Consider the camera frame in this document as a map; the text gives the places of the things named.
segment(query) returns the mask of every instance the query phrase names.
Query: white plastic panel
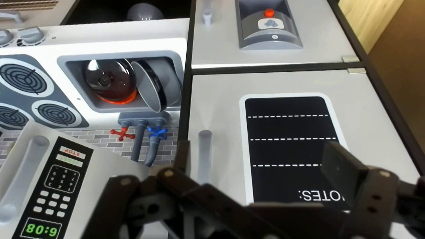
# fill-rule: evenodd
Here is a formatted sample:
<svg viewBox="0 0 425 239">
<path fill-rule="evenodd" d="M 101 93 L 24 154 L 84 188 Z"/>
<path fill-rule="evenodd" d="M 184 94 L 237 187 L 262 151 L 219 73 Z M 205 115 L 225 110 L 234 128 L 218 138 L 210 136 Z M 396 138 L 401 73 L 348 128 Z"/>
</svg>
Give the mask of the white plastic panel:
<svg viewBox="0 0 425 239">
<path fill-rule="evenodd" d="M 253 201 L 245 99 L 250 97 L 326 95 L 335 127 L 363 163 L 415 183 L 419 172 L 363 70 L 195 75 L 190 111 L 191 177 L 201 179 L 199 142 L 211 130 L 210 181 L 237 201 Z M 409 235 L 400 227 L 393 237 Z"/>
<path fill-rule="evenodd" d="M 197 1 L 193 69 L 278 63 L 343 62 L 356 53 L 327 0 L 288 0 L 303 49 L 257 50 L 239 47 L 237 0 L 213 0 L 210 25 L 202 21 L 202 0 Z"/>
</svg>

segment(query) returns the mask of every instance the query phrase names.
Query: red plastic piece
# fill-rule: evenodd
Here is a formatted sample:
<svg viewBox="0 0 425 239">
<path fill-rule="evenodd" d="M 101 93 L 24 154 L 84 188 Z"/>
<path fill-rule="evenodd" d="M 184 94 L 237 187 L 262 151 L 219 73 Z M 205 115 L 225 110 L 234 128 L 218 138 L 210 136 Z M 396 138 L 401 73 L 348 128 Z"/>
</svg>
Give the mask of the red plastic piece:
<svg viewBox="0 0 425 239">
<path fill-rule="evenodd" d="M 275 16 L 275 9 L 267 8 L 267 9 L 265 10 L 265 16 L 266 16 L 267 18 L 274 17 L 274 16 Z"/>
<path fill-rule="evenodd" d="M 110 134 L 120 135 L 118 140 L 124 140 L 124 138 L 136 138 L 136 134 L 128 134 L 129 127 L 121 127 L 121 130 L 110 130 Z"/>
</svg>

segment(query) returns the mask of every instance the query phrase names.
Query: red connector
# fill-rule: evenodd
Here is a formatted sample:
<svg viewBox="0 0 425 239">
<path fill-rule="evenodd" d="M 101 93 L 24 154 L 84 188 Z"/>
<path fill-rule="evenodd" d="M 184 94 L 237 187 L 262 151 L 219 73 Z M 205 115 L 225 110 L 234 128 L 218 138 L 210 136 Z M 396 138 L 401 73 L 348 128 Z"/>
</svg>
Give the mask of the red connector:
<svg viewBox="0 0 425 239">
<path fill-rule="evenodd" d="M 136 138 L 136 134 L 128 134 L 129 127 L 121 127 L 121 131 L 112 128 L 110 134 L 120 135 L 118 140 L 124 140 L 124 138 Z"/>
</svg>

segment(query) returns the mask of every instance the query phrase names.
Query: number button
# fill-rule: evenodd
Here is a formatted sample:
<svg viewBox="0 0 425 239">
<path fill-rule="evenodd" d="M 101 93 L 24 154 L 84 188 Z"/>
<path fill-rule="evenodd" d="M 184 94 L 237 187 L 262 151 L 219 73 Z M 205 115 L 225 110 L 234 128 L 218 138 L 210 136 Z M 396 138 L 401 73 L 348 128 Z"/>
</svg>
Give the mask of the number button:
<svg viewBox="0 0 425 239">
<path fill-rule="evenodd" d="M 61 203 L 59 207 L 63 208 L 63 209 L 67 209 L 67 208 L 68 208 L 68 204 Z"/>
<path fill-rule="evenodd" d="M 48 208 L 48 209 L 45 209 L 45 213 L 47 213 L 47 215 L 53 215 L 53 213 L 55 213 L 55 211 L 53 211 L 53 209 L 51 209 L 51 208 Z"/>
<path fill-rule="evenodd" d="M 56 205 L 57 205 L 57 201 L 51 200 L 51 201 L 49 201 L 49 205 L 51 205 L 51 207 L 56 207 Z"/>
<path fill-rule="evenodd" d="M 44 203 L 45 203 L 45 199 L 44 199 L 44 197 L 39 197 L 39 199 L 37 199 L 37 203 L 39 203 L 39 204 L 44 204 Z"/>
<path fill-rule="evenodd" d="M 48 192 L 48 191 L 45 191 L 45 189 L 43 189 L 43 191 L 40 192 L 40 195 L 43 195 L 43 196 L 48 196 L 48 195 L 49 195 L 49 192 Z"/>
<path fill-rule="evenodd" d="M 35 211 L 35 212 L 41 212 L 43 208 L 41 208 L 41 207 L 35 207 L 35 208 L 32 208 L 32 211 Z"/>
<path fill-rule="evenodd" d="M 64 217 L 64 216 L 65 216 L 65 212 L 64 212 L 64 211 L 59 211 L 56 215 L 57 215 L 59 217 Z"/>
</svg>

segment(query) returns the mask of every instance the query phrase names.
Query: green digital display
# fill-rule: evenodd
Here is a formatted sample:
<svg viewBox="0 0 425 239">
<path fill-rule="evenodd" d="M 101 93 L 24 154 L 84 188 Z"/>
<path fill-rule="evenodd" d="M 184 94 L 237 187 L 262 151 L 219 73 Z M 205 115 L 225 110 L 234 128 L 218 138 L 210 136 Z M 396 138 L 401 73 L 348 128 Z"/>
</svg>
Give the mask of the green digital display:
<svg viewBox="0 0 425 239">
<path fill-rule="evenodd" d="M 29 217 L 21 231 L 23 237 L 57 239 L 63 224 Z"/>
</svg>

